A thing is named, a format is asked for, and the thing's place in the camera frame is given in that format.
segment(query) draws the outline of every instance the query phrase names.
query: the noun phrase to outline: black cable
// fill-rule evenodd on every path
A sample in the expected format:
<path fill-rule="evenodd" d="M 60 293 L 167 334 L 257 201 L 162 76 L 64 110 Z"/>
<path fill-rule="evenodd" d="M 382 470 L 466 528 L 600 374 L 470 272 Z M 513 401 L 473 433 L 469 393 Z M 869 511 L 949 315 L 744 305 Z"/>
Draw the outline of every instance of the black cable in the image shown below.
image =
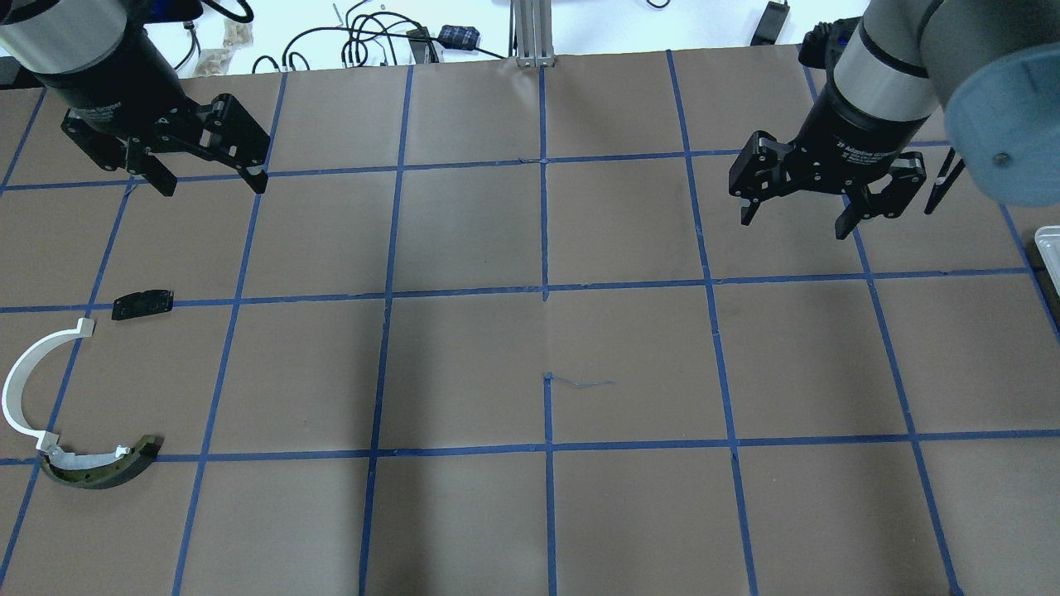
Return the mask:
<path fill-rule="evenodd" d="M 946 154 L 946 159 L 942 161 L 942 168 L 938 171 L 938 177 L 935 178 L 935 186 L 931 189 L 931 195 L 928 196 L 928 205 L 924 207 L 924 214 L 931 215 L 938 208 L 938 205 L 942 203 L 942 198 L 950 192 L 953 188 L 954 182 L 960 176 L 960 173 L 965 171 L 965 160 L 961 159 L 953 168 L 953 172 L 950 172 L 950 164 L 953 163 L 953 158 L 957 155 L 957 152 L 950 147 L 950 152 Z"/>
<path fill-rule="evenodd" d="M 508 3 L 508 57 L 515 56 L 515 2 Z"/>
<path fill-rule="evenodd" d="M 360 27 L 357 27 L 357 19 L 364 19 L 364 22 L 360 23 Z M 391 23 L 389 25 L 384 25 L 383 21 L 381 21 L 375 14 L 371 14 L 371 15 L 357 15 L 356 17 L 354 17 L 353 18 L 353 22 L 350 25 L 350 28 L 351 28 L 350 39 L 351 40 L 356 40 L 357 41 L 357 46 L 356 46 L 356 49 L 354 49 L 352 46 L 350 46 L 349 50 L 354 50 L 354 53 L 350 55 L 350 62 L 356 64 L 357 66 L 365 66 L 365 64 L 368 62 L 368 42 L 369 41 L 375 41 L 377 43 L 381 43 L 379 40 L 378 40 L 378 36 L 369 37 L 368 39 L 363 39 L 361 38 L 364 36 L 364 34 L 366 33 L 365 32 L 365 25 L 368 24 L 369 20 L 374 21 L 376 24 L 378 24 L 379 29 L 382 29 L 384 32 L 389 32 L 391 28 L 398 27 L 398 25 L 403 24 L 405 22 L 411 22 L 408 19 L 404 19 L 403 18 L 403 20 L 398 21 L 395 23 Z M 398 64 L 398 51 L 394 50 L 393 39 L 390 38 L 390 37 L 387 37 L 387 45 L 390 46 L 390 56 L 393 58 L 393 64 L 396 65 Z M 360 50 L 361 49 L 365 50 L 365 57 L 364 58 L 360 57 Z M 383 54 L 384 54 L 384 59 L 385 59 L 386 49 L 383 50 Z"/>
<path fill-rule="evenodd" d="M 173 67 L 173 70 L 180 70 L 181 68 L 183 68 L 183 66 L 188 64 L 188 60 L 192 59 L 192 54 L 195 53 L 195 50 L 198 50 L 199 53 L 202 53 L 202 47 L 199 46 L 198 42 L 198 34 L 195 33 L 195 23 L 191 21 L 186 21 L 184 29 L 187 29 L 188 32 L 192 34 L 192 47 L 188 49 L 188 54 L 184 55 L 184 57 L 181 58 L 179 63 L 177 63 L 177 66 Z"/>
<path fill-rule="evenodd" d="M 214 2 L 214 0 L 202 0 L 204 4 L 210 6 L 214 11 L 220 13 L 222 15 L 225 15 L 226 17 L 235 22 L 248 23 L 254 20 L 254 12 L 250 7 L 250 4 L 247 3 L 247 0 L 235 0 L 235 2 L 244 10 L 244 12 L 246 12 L 245 15 L 236 15 L 235 13 Z"/>
<path fill-rule="evenodd" d="M 285 68 L 288 67 L 288 66 L 290 66 L 289 65 L 289 60 L 287 59 L 287 57 L 290 56 L 290 48 L 295 45 L 295 42 L 298 41 L 299 39 L 301 39 L 302 37 L 305 37 L 306 35 L 311 34 L 311 33 L 317 33 L 319 31 L 344 31 L 344 32 L 349 32 L 351 30 L 347 29 L 344 27 L 315 27 L 313 29 L 306 29 L 305 31 L 299 33 L 290 41 L 287 42 L 287 46 L 283 49 L 283 54 L 282 54 L 282 56 L 280 58 L 281 64 L 283 64 L 283 66 Z M 374 37 L 396 37 L 396 38 L 401 38 L 401 39 L 416 39 L 416 40 L 419 40 L 419 41 L 438 41 L 439 43 L 441 42 L 441 40 L 438 39 L 437 37 L 421 37 L 421 36 L 418 36 L 418 35 L 405 35 L 404 33 L 386 33 L 386 32 L 383 32 L 383 31 L 365 31 L 363 33 L 365 33 L 366 35 L 373 36 L 373 37 L 368 38 L 366 41 L 371 41 Z M 475 51 L 481 52 L 481 53 L 487 54 L 489 56 L 498 56 L 498 54 L 494 54 L 493 52 L 488 52 L 488 51 L 482 50 L 480 48 L 475 48 Z"/>
<path fill-rule="evenodd" d="M 356 11 L 357 8 L 364 6 L 369 2 L 371 2 L 371 0 L 360 0 L 360 2 L 357 2 L 356 4 L 351 6 L 349 11 L 346 12 L 346 27 L 348 28 L 350 27 L 350 15 L 353 14 L 354 11 Z"/>
<path fill-rule="evenodd" d="M 250 67 L 250 74 L 255 74 L 258 72 L 258 65 L 262 64 L 262 60 L 272 63 L 272 68 L 280 70 L 280 65 L 276 63 L 276 58 L 272 56 L 259 56 L 258 59 L 254 60 L 254 66 Z"/>
<path fill-rule="evenodd" d="M 292 62 L 290 62 L 290 69 L 292 70 L 297 70 L 297 69 L 295 69 L 295 56 L 298 56 L 298 57 L 302 58 L 302 64 L 305 65 L 305 70 L 313 70 L 312 68 L 310 68 L 310 60 L 305 59 L 305 56 L 303 56 L 302 54 L 300 54 L 298 52 L 292 52 L 290 53 L 290 59 L 292 59 Z"/>
<path fill-rule="evenodd" d="M 405 37 L 407 39 L 421 39 L 422 38 L 424 40 L 430 40 L 430 41 L 437 41 L 438 40 L 437 38 L 430 37 L 430 35 L 427 33 L 427 28 L 423 27 L 418 21 L 414 21 L 414 20 L 412 20 L 412 19 L 410 19 L 410 18 L 408 18 L 405 15 L 402 15 L 400 13 L 394 13 L 394 12 L 391 12 L 391 11 L 377 11 L 375 13 L 372 13 L 369 16 L 373 17 L 373 18 L 376 18 L 376 19 L 378 17 L 381 17 L 381 16 L 395 17 L 398 19 L 401 19 L 400 22 L 393 23 L 393 24 L 385 28 L 383 30 L 384 32 L 388 31 L 391 27 L 395 27 L 398 24 L 402 24 L 402 23 L 406 23 L 407 22 L 407 23 L 410 23 L 412 27 L 414 27 L 419 33 L 421 33 L 421 35 L 417 36 L 417 37 L 412 37 L 412 36 L 407 36 L 406 35 Z M 367 33 L 369 35 L 373 35 L 374 34 L 374 32 L 365 32 L 364 31 L 364 24 L 361 25 L 360 32 L 361 33 Z M 371 41 L 371 40 L 372 40 L 371 37 L 369 37 L 368 39 L 365 39 L 365 41 Z M 437 50 L 435 50 L 435 45 L 434 43 L 428 43 L 427 45 L 427 49 L 430 50 L 430 59 L 431 59 L 431 62 L 436 62 L 436 63 L 441 62 L 441 60 L 438 59 L 438 52 L 437 52 Z"/>
<path fill-rule="evenodd" d="M 483 49 L 481 49 L 481 48 L 475 48 L 475 49 L 473 49 L 472 51 L 474 51 L 474 52 L 479 52 L 479 53 L 481 53 L 481 54 L 485 54 L 485 55 L 488 55 L 488 56 L 492 56 L 492 57 L 494 57 L 494 58 L 500 58 L 500 59 L 505 59 L 505 56 L 501 56 L 500 54 L 494 54 L 493 52 L 491 52 L 491 51 L 489 51 L 489 50 L 483 50 Z"/>

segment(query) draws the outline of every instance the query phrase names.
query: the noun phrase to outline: plastic container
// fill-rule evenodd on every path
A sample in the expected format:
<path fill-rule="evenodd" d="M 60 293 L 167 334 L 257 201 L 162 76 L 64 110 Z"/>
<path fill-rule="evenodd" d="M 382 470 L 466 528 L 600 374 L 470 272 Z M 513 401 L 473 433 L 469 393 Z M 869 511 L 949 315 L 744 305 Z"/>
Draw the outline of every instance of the plastic container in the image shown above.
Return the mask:
<path fill-rule="evenodd" d="M 1060 226 L 1040 228 L 1035 232 L 1035 244 L 1053 278 L 1053 286 L 1060 290 Z"/>

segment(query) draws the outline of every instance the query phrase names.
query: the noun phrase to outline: white semicircular bracket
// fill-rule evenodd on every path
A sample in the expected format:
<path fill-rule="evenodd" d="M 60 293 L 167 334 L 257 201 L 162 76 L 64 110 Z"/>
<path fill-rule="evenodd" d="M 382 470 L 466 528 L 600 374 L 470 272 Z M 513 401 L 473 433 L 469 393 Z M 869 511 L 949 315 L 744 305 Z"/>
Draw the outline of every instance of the white semicircular bracket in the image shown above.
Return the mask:
<path fill-rule="evenodd" d="M 1053 285 L 1060 292 L 1060 226 L 1045 226 L 1035 233 L 1035 244 L 1042 253 Z"/>
<path fill-rule="evenodd" d="M 37 431 L 25 421 L 25 416 L 22 415 L 22 391 L 25 390 L 25 382 L 29 381 L 33 369 L 52 350 L 74 339 L 91 337 L 94 330 L 95 321 L 92 319 L 77 319 L 77 327 L 57 331 L 30 346 L 30 349 L 15 361 L 15 366 L 7 373 L 7 380 L 3 384 L 3 417 L 12 428 L 36 438 L 37 451 L 53 452 L 58 446 L 59 437 L 48 431 Z"/>

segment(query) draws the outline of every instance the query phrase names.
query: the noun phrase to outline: dark green curved part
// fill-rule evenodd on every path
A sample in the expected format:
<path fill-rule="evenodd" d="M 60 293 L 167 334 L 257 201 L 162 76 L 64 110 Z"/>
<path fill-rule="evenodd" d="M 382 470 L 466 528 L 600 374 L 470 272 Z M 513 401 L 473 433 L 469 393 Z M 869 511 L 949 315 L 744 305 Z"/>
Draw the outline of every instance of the dark green curved part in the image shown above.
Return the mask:
<path fill-rule="evenodd" d="M 48 477 L 80 489 L 109 489 L 123 485 L 140 475 L 155 461 L 158 451 L 162 448 L 162 437 L 144 435 L 132 448 L 132 452 L 109 466 L 101 466 L 89 470 L 63 470 L 52 466 L 48 456 L 41 456 L 40 469 Z"/>

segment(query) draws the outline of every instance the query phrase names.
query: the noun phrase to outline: grid square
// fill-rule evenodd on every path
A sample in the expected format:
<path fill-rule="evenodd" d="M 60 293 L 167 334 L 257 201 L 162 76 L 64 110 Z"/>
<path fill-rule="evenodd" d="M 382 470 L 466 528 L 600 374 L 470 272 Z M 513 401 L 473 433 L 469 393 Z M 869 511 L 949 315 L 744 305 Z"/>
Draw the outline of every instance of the grid square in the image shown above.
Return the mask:
<path fill-rule="evenodd" d="M 41 473 L 4 594 L 169 594 L 194 481 L 194 463 L 155 463 L 107 490 Z"/>
<path fill-rule="evenodd" d="M 1035 232 L 1042 226 L 1060 226 L 1060 205 L 1053 207 L 1008 207 L 1008 214 L 1012 217 L 1012 224 L 1020 233 L 1027 260 L 1034 267 L 1044 267 L 1042 253 L 1035 243 Z"/>
<path fill-rule="evenodd" d="M 396 164 L 407 68 L 288 74 L 270 170 Z"/>
<path fill-rule="evenodd" d="M 280 95 L 280 80 L 278 73 L 265 73 L 238 76 L 196 76 L 184 78 L 180 85 L 184 93 L 201 105 L 209 105 L 220 93 L 231 93 L 247 108 L 254 121 L 266 134 L 272 128 L 272 117 L 276 115 L 276 102 Z M 187 153 L 161 154 L 158 158 L 176 176 L 217 176 L 234 175 L 236 172 L 216 161 L 205 161 Z M 244 181 L 243 188 L 249 189 Z M 184 186 L 177 185 L 176 197 L 180 198 Z"/>
<path fill-rule="evenodd" d="M 243 295 L 383 292 L 393 199 L 391 173 L 273 178 Z"/>
<path fill-rule="evenodd" d="M 703 279 L 684 160 L 548 168 L 550 283 Z"/>
<path fill-rule="evenodd" d="M 4 193 L 0 306 L 88 301 L 123 192 L 104 187 Z"/>
<path fill-rule="evenodd" d="M 1060 585 L 1060 439 L 923 443 L 938 513 L 969 596 Z"/>
<path fill-rule="evenodd" d="M 381 444 L 541 442 L 543 310 L 540 294 L 394 301 Z"/>
<path fill-rule="evenodd" d="M 151 187 L 129 195 L 99 301 L 155 287 L 173 290 L 178 300 L 235 294 L 253 191 L 242 180 L 184 182 L 176 198 Z"/>
<path fill-rule="evenodd" d="M 543 454 L 385 458 L 367 594 L 548 593 Z"/>
<path fill-rule="evenodd" d="M 126 321 L 95 311 L 55 424 L 78 453 L 106 453 L 142 435 L 162 453 L 198 453 L 230 310 L 205 306 Z"/>
<path fill-rule="evenodd" d="M 383 306 L 383 300 L 242 306 L 210 450 L 370 446 Z"/>
<path fill-rule="evenodd" d="M 918 151 L 931 171 L 942 163 L 947 148 Z M 858 226 L 873 271 L 1023 266 L 997 204 L 975 188 L 971 176 L 961 176 L 935 213 L 924 215 L 931 188 L 930 181 L 925 183 L 898 220 L 877 217 Z"/>
<path fill-rule="evenodd" d="M 210 462 L 180 593 L 350 594 L 364 459 Z"/>
<path fill-rule="evenodd" d="M 546 305 L 554 440 L 725 437 L 703 287 L 555 292 Z"/>
<path fill-rule="evenodd" d="M 747 594 L 728 450 L 555 454 L 560 594 Z"/>
<path fill-rule="evenodd" d="M 660 52 L 561 56 L 545 70 L 545 93 L 549 157 L 683 151 L 670 69 Z"/>
<path fill-rule="evenodd" d="M 394 290 L 541 285 L 536 165 L 408 172 Z"/>
<path fill-rule="evenodd" d="M 918 431 L 1060 426 L 1060 345 L 1029 276 L 877 286 Z"/>
<path fill-rule="evenodd" d="M 908 443 L 740 459 L 762 594 L 950 594 Z"/>
<path fill-rule="evenodd" d="M 758 276 L 860 274 L 853 242 L 837 242 L 833 222 L 843 199 L 810 192 L 762 206 L 750 226 L 740 225 L 740 201 L 728 194 L 735 156 L 693 160 L 703 240 L 716 279 Z"/>
<path fill-rule="evenodd" d="M 76 327 L 82 314 L 66 312 L 0 315 L 0 371 L 11 370 L 15 361 L 41 337 Z M 43 428 L 48 424 L 72 350 L 73 343 L 53 350 L 33 369 L 26 381 L 22 393 L 22 414 L 33 428 Z M 35 444 L 33 437 L 19 435 L 5 425 L 0 432 L 0 458 L 36 457 Z"/>
<path fill-rule="evenodd" d="M 537 69 L 514 58 L 416 69 L 406 163 L 536 158 L 541 155 Z M 439 109 L 461 106 L 439 117 Z"/>
<path fill-rule="evenodd" d="M 714 293 L 741 437 L 905 433 L 865 282 L 720 285 Z"/>
<path fill-rule="evenodd" d="M 123 170 L 107 172 L 81 151 L 66 133 L 63 119 L 70 109 L 54 91 L 45 93 L 45 103 L 37 112 L 25 146 L 19 155 L 11 185 L 43 185 L 55 182 L 89 182 L 125 180 Z"/>
<path fill-rule="evenodd" d="M 755 130 L 788 142 L 813 107 L 795 46 L 685 50 L 673 64 L 693 151 L 739 150 Z"/>
<path fill-rule="evenodd" d="M 41 92 L 42 89 L 4 91 L 3 110 L 0 111 L 0 180 L 7 175 L 7 168 L 15 158 L 15 151 L 30 124 L 30 117 L 33 116 L 33 108 Z"/>
<path fill-rule="evenodd" d="M 813 76 L 813 83 L 817 92 L 820 92 L 825 88 L 825 81 L 827 75 L 824 70 L 810 69 Z M 946 134 L 946 115 L 942 112 L 942 108 L 938 107 L 932 112 L 931 117 L 928 118 L 928 122 L 924 122 L 923 126 L 917 130 L 917 134 L 913 137 L 913 141 L 939 141 L 946 142 L 948 136 Z"/>

